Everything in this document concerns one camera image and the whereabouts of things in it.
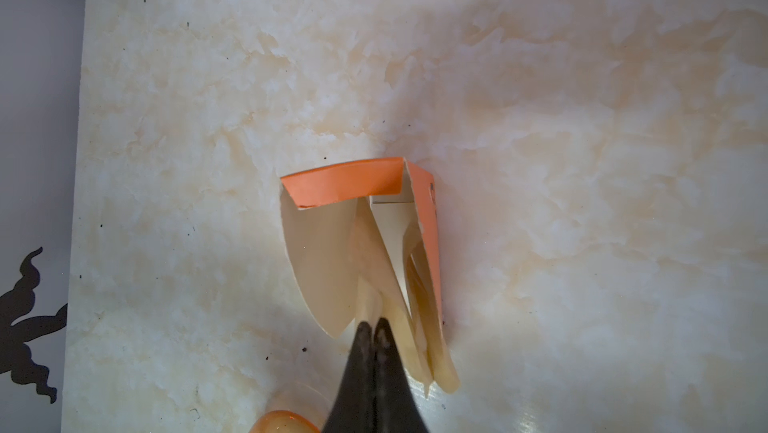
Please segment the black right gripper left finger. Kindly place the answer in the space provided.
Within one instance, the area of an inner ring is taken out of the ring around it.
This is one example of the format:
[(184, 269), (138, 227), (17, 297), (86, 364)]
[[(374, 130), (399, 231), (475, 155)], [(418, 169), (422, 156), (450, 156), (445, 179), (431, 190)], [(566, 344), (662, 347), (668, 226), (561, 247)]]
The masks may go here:
[(356, 330), (336, 399), (323, 433), (375, 431), (375, 354), (372, 327), (361, 322)]

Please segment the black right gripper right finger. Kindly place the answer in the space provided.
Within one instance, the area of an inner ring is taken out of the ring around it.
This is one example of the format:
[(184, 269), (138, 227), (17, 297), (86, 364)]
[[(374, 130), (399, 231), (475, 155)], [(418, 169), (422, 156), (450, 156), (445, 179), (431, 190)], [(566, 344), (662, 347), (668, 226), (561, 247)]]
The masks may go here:
[(373, 333), (374, 431), (428, 433), (410, 390), (390, 323), (380, 318)]

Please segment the orange glass pitcher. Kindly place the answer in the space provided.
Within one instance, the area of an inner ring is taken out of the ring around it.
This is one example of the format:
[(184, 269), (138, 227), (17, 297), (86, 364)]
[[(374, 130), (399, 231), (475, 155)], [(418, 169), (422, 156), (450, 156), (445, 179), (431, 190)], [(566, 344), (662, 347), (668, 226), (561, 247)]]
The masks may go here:
[(273, 410), (262, 415), (249, 433), (319, 433), (320, 430), (300, 414)]

